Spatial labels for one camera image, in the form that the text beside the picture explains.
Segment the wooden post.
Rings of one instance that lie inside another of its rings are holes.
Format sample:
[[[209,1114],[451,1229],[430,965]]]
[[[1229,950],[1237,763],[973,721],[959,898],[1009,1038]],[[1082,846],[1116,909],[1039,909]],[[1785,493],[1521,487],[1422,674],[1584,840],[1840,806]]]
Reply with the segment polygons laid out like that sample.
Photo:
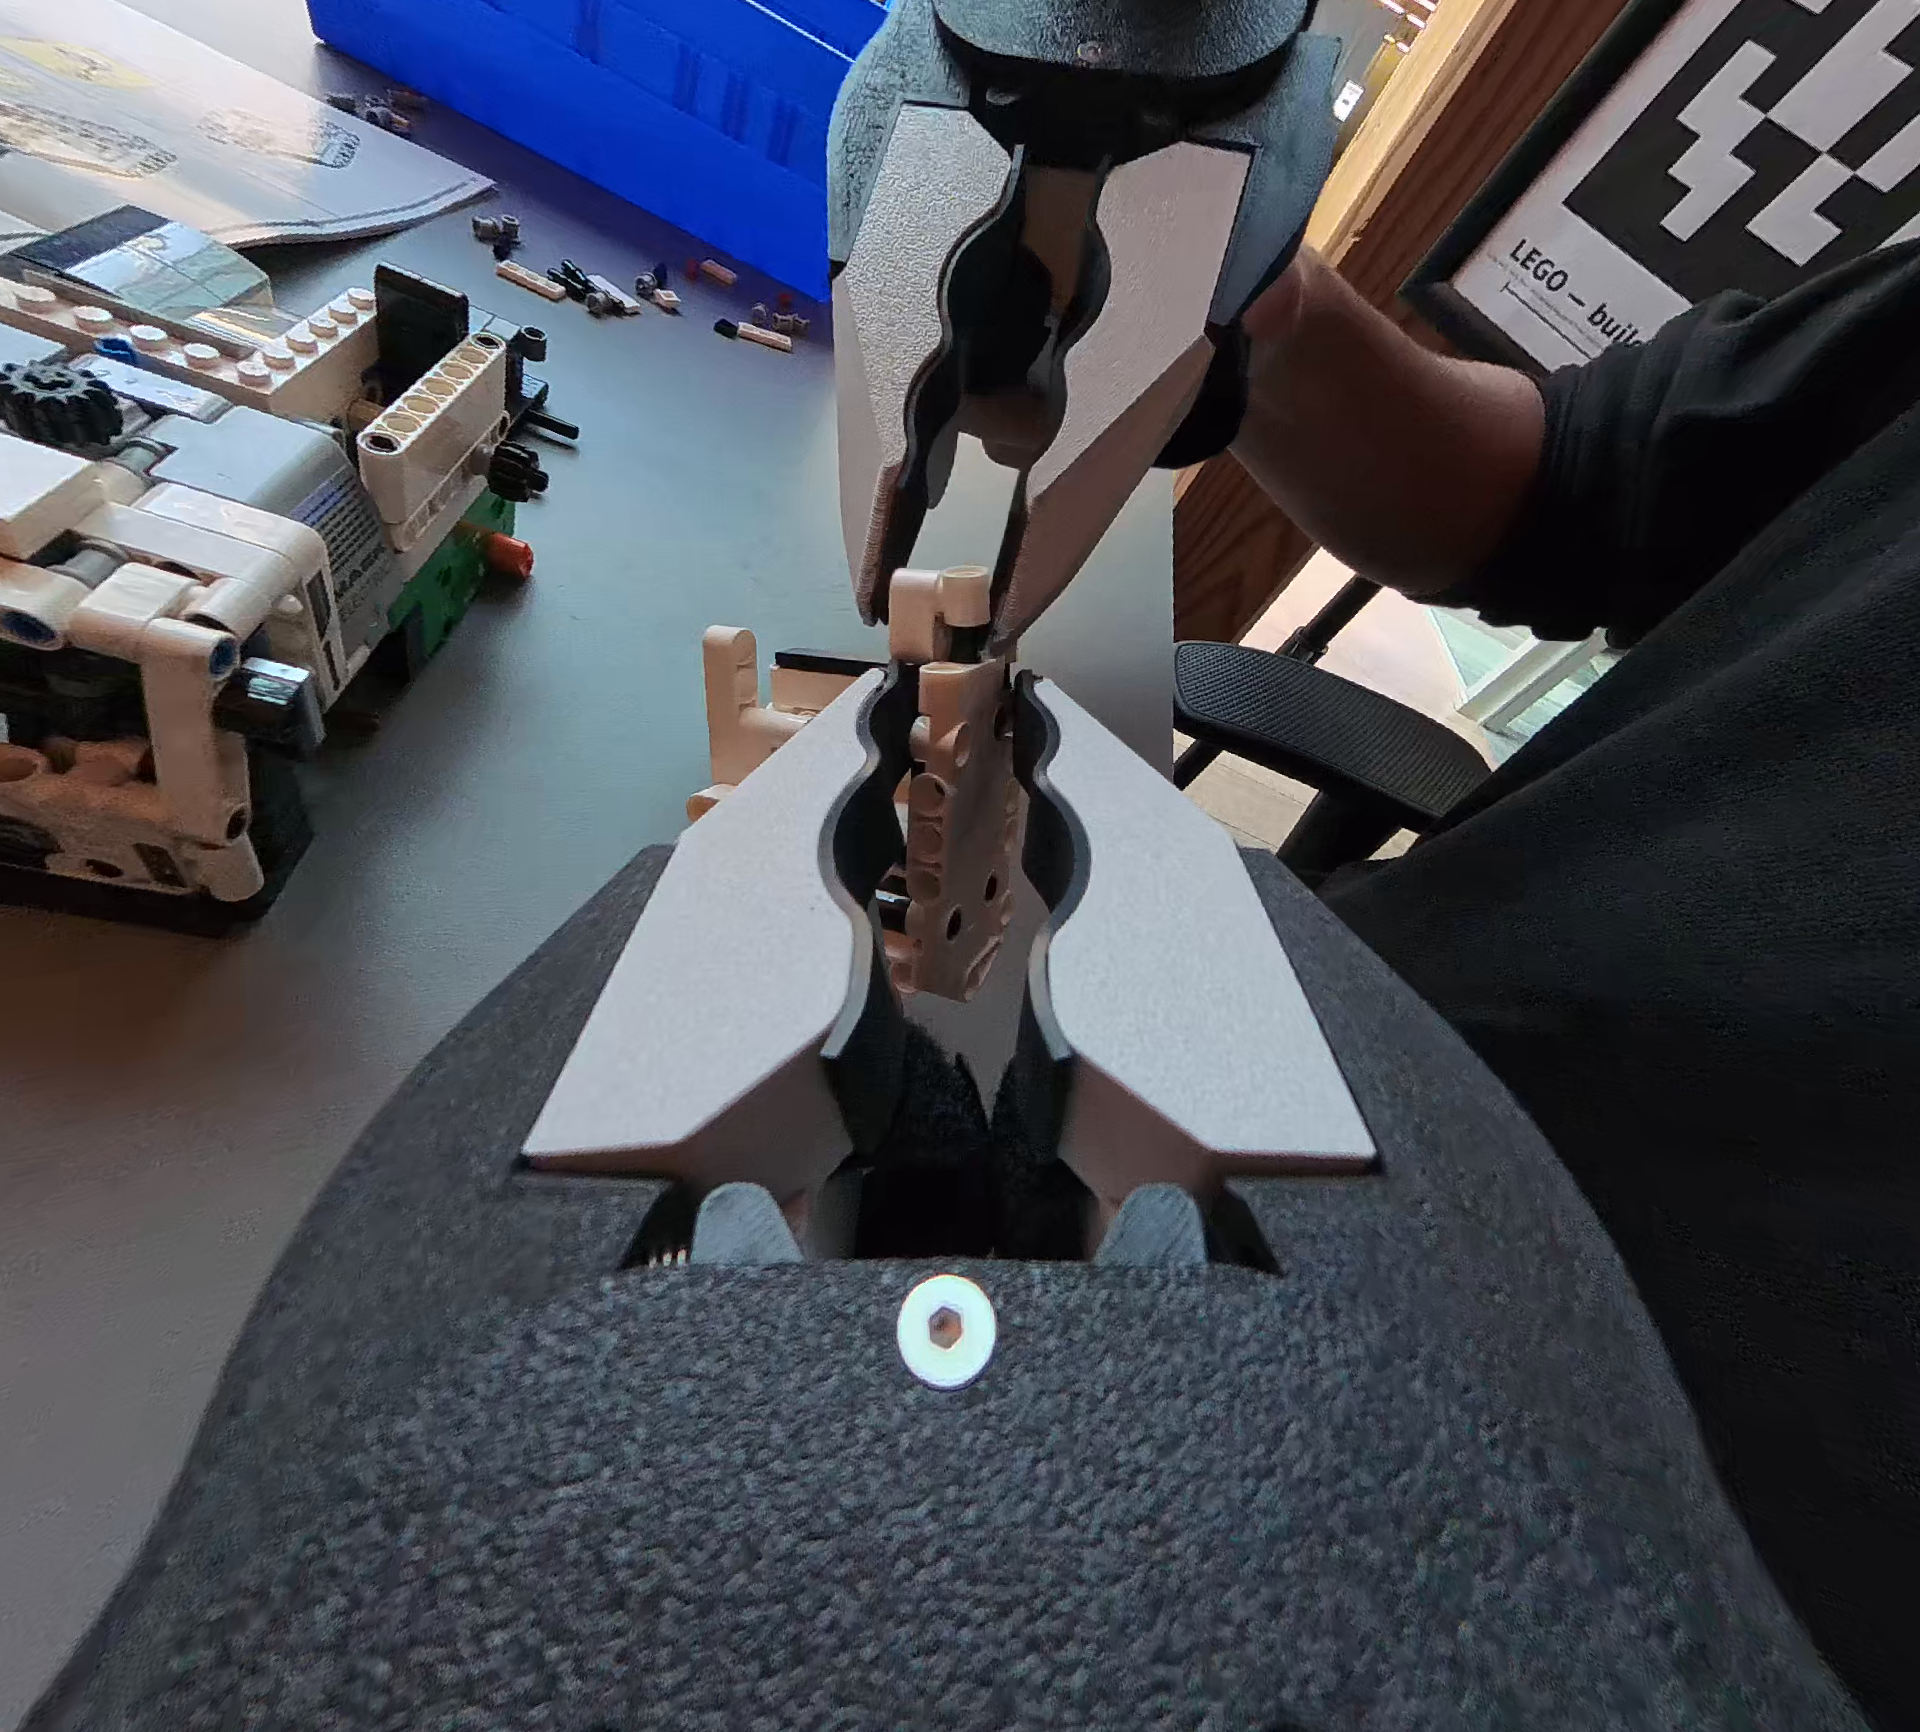
[[[1628,2],[1438,0],[1334,162],[1299,257],[1316,254],[1392,327],[1455,356],[1400,286]],[[1175,638],[1243,638],[1316,548],[1237,455],[1193,466],[1175,487]]]

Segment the scattered small lego pieces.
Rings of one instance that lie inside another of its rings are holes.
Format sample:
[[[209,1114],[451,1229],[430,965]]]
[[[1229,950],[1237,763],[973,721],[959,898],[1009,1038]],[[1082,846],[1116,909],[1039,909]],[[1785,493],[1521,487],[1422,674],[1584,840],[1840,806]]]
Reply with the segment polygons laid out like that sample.
[[[385,94],[326,94],[323,105],[363,126],[405,139],[412,133],[412,117],[426,102],[416,89],[389,87]],[[558,258],[557,265],[534,271],[519,258],[523,224],[516,213],[471,213],[465,221],[471,240],[489,250],[493,276],[541,302],[582,304],[589,318],[635,318],[647,310],[658,310],[669,318],[682,316],[682,297],[673,272],[665,265],[640,271],[633,285],[588,272],[572,258]],[[790,295],[780,295],[776,304],[753,304],[746,318],[715,318],[710,330],[735,344],[791,354],[791,348],[810,338],[811,318],[803,316]]]

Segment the open lego instruction booklet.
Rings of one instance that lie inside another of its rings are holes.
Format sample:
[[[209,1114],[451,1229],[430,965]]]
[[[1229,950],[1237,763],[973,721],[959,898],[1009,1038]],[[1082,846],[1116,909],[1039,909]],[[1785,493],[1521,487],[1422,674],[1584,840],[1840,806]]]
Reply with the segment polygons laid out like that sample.
[[[489,191],[114,0],[1,0],[1,240],[127,206],[231,248],[366,240]]]

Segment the framed black white poster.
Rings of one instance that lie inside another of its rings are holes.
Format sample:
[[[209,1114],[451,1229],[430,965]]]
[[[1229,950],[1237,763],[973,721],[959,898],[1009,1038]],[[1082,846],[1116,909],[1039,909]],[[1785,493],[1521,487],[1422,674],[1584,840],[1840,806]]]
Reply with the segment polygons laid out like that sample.
[[[1629,0],[1410,271],[1531,375],[1916,236],[1916,0]]]

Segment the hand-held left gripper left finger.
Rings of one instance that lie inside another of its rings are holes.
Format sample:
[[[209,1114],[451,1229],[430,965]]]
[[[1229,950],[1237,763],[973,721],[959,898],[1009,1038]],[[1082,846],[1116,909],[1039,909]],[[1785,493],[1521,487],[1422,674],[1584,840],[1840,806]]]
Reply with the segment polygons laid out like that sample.
[[[902,854],[916,667],[860,673],[678,839],[523,1161],[751,1184],[850,1258],[904,1059],[876,886]]]

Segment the small white lego subassembly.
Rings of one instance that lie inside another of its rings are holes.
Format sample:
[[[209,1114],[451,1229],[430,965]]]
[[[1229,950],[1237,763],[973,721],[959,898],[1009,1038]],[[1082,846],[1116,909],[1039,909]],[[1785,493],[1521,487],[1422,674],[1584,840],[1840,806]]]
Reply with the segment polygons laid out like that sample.
[[[974,997],[1013,909],[1026,796],[1011,763],[1011,664],[984,652],[990,614],[985,569],[893,573],[888,652],[918,669],[908,768],[897,787],[904,848],[880,882],[888,974],[902,997]],[[801,654],[773,667],[773,697],[760,702],[753,632],[707,626],[710,782],[686,799],[686,818],[721,805],[866,673],[866,664]]]

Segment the blue plastic bin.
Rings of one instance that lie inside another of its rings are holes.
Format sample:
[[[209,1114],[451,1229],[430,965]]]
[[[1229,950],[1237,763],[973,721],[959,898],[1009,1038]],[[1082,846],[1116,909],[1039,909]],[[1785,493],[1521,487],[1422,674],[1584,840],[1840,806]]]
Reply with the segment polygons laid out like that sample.
[[[873,0],[305,0],[315,36],[822,297],[828,115]]]

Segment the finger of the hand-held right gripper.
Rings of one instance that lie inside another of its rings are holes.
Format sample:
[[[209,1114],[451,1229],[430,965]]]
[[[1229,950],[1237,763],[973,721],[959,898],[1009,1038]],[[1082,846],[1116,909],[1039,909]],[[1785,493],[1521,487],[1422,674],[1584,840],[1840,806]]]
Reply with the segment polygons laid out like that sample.
[[[831,285],[838,511],[856,614],[888,622],[959,437],[1026,470],[1036,265],[1019,265],[1026,148],[963,109],[902,108]]]
[[[1105,295],[1063,348],[1058,421],[1013,493],[985,652],[1011,652],[1064,594],[1186,418],[1234,234],[1243,153],[1177,144],[1116,167],[1089,209]]]

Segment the partly built lego truck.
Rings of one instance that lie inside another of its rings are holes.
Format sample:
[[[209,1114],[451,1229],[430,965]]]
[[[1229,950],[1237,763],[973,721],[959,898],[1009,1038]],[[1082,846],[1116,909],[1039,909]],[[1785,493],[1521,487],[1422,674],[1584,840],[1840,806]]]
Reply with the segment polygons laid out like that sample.
[[[222,936],[312,844],[298,758],[409,681],[547,490],[538,327],[375,265],[308,313],[111,209],[1,250],[1,903]]]

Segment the person's black shirt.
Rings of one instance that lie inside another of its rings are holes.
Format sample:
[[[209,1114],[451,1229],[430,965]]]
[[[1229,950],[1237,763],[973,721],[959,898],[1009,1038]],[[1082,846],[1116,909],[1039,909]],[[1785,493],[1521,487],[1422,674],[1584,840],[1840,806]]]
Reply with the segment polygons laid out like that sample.
[[[1410,851],[1324,899],[1619,1242],[1729,1497],[1916,1726],[1916,431],[1767,524]]]

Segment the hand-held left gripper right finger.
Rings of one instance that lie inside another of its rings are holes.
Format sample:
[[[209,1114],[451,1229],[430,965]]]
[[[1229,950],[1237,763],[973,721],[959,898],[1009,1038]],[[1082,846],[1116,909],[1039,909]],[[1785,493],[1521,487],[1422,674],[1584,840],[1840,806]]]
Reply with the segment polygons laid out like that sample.
[[[999,1078],[999,1255],[1088,1260],[1171,1190],[1361,1182],[1379,1145],[1230,833],[1054,681],[1019,673],[1011,766],[1036,919]]]

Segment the person's right forearm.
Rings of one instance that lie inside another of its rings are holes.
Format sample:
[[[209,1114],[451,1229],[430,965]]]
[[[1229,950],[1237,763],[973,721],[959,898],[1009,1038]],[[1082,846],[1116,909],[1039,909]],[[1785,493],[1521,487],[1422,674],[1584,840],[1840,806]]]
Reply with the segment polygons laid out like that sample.
[[[1539,379],[1420,345],[1316,254],[1244,335],[1234,453],[1310,543],[1490,624],[1639,642],[1916,418],[1916,241]]]

